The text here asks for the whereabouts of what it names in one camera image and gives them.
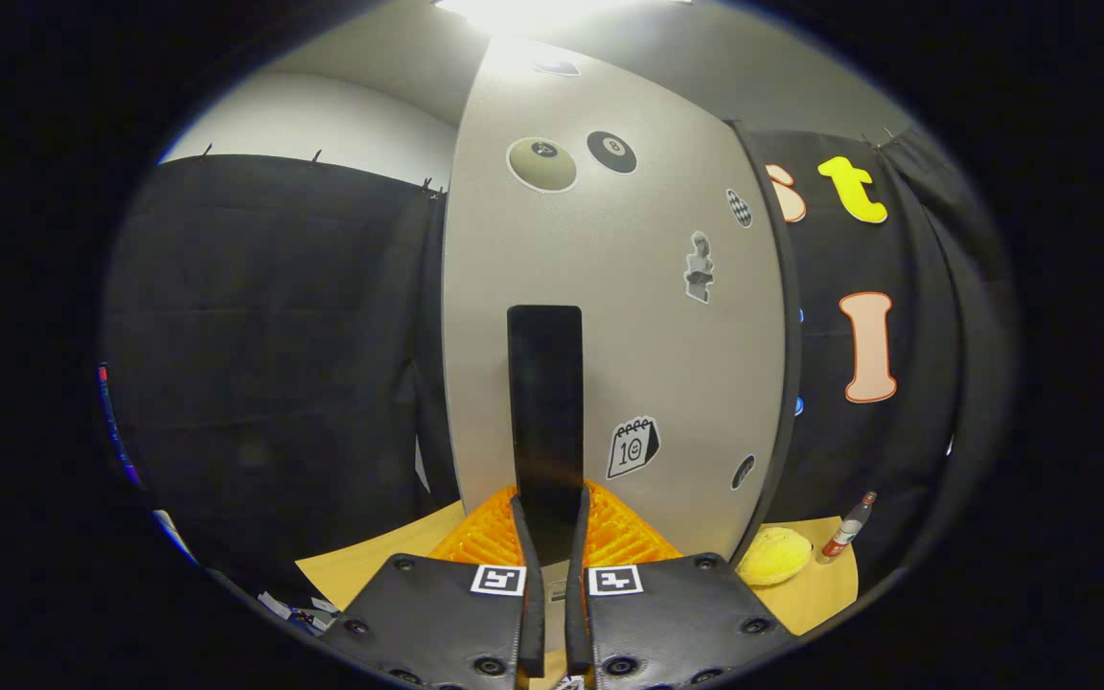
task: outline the small bottle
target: small bottle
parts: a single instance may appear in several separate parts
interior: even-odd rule
[[[828,544],[825,544],[824,549],[820,549],[820,553],[816,554],[816,563],[830,563],[832,559],[841,555],[841,551],[846,551],[846,545],[854,541],[859,530],[867,523],[868,517],[871,517],[871,505],[874,502],[875,491],[869,490],[868,493],[863,495],[862,501],[846,516],[845,520],[841,520],[841,527],[838,528],[837,533],[832,534]]]

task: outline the gray curved panel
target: gray curved panel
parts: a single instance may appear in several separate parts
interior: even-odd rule
[[[580,74],[539,71],[538,61],[571,62]],[[597,161],[587,141],[595,131],[622,141],[615,149],[636,166]],[[573,158],[569,191],[540,192],[513,173],[509,148],[526,137]],[[613,490],[680,553],[731,554],[769,466],[785,363],[778,254],[735,132],[605,62],[493,40],[452,174],[444,348],[466,510],[516,481],[505,311],[575,305],[586,479]],[[735,198],[747,213],[736,213]],[[711,264],[689,262],[698,232]],[[708,302],[689,296],[692,288],[701,297],[687,284],[691,270],[713,275]],[[656,423],[657,453],[649,461],[638,454],[644,464],[630,471],[613,467],[618,476],[608,480],[614,429],[637,417]],[[749,455],[753,467],[732,489]]]

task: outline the ceiling light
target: ceiling light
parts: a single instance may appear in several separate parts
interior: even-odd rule
[[[591,14],[636,3],[691,3],[692,0],[437,0],[443,10],[463,14],[490,33],[548,31]]]

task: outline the ceiling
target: ceiling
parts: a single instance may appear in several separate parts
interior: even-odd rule
[[[750,129],[889,140],[911,117],[871,83],[769,18],[718,0],[636,3],[521,35],[630,71]],[[457,126],[488,35],[429,0],[390,0],[266,71],[338,78]]]

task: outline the orange mesh object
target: orange mesh object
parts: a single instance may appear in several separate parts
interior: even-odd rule
[[[586,481],[586,486],[591,488],[591,521],[583,567],[625,566],[683,555],[611,490],[594,481]]]
[[[518,528],[513,527],[513,508],[509,499],[518,493],[517,485],[491,495],[471,514],[443,539],[428,555],[455,563],[520,566],[522,548],[518,544]]]

